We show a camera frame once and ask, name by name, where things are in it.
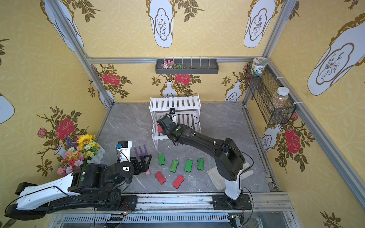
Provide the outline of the red whiteboard eraser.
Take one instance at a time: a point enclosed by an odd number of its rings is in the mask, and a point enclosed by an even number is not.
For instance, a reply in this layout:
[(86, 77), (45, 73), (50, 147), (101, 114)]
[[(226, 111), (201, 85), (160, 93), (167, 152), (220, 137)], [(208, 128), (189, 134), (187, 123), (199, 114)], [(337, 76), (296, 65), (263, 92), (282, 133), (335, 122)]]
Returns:
[(156, 174), (155, 174), (155, 177), (156, 179), (158, 180), (158, 182), (162, 185), (166, 182), (166, 178), (163, 176), (163, 174), (158, 171)]
[(160, 135), (163, 133), (163, 130), (159, 124), (157, 124), (157, 133)]
[(179, 189), (185, 178), (182, 175), (178, 175), (177, 179), (173, 183), (173, 187)]

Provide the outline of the green whiteboard eraser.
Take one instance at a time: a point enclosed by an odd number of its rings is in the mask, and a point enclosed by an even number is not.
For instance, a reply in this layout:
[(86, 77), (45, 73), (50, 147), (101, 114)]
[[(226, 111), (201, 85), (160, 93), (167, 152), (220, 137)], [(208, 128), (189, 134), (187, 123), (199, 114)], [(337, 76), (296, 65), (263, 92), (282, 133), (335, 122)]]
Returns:
[(204, 159), (199, 158), (197, 160), (197, 170), (203, 171), (204, 170)]
[(179, 162), (177, 160), (173, 160), (172, 164), (171, 164), (171, 167), (170, 167), (170, 172), (175, 173), (176, 170), (177, 170), (178, 165), (179, 165)]
[(165, 165), (166, 161), (165, 161), (165, 155), (164, 154), (159, 154), (158, 155), (158, 163), (159, 163), (159, 165)]
[(193, 167), (193, 161), (192, 160), (187, 160), (184, 170), (186, 172), (190, 173), (192, 171), (192, 167)]

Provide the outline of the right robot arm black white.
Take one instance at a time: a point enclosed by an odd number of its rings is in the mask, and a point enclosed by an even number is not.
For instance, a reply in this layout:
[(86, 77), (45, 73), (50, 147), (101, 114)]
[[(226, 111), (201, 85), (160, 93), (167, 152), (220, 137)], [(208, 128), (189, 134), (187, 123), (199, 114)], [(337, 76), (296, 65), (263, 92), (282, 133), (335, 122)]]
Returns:
[(195, 131), (192, 127), (175, 123), (169, 114), (157, 120), (163, 135), (174, 145), (184, 144), (199, 149), (214, 158), (218, 174), (225, 180), (225, 193), (213, 197), (215, 210), (252, 210), (252, 195), (243, 194), (240, 184), (241, 176), (252, 167), (244, 167), (245, 153), (240, 151), (236, 143), (230, 139), (214, 139)]

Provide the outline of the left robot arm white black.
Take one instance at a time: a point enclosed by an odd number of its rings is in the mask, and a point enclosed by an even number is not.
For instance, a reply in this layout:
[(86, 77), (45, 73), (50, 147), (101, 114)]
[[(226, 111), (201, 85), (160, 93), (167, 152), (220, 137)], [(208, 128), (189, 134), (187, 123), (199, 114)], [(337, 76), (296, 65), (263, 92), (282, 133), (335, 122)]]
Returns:
[(18, 198), (5, 209), (5, 216), (17, 220), (35, 220), (57, 211), (95, 208), (101, 211), (134, 210), (137, 196), (122, 196), (123, 187), (133, 176), (149, 169), (151, 155), (132, 157), (129, 161), (88, 164), (58, 179), (36, 185), (20, 183)]

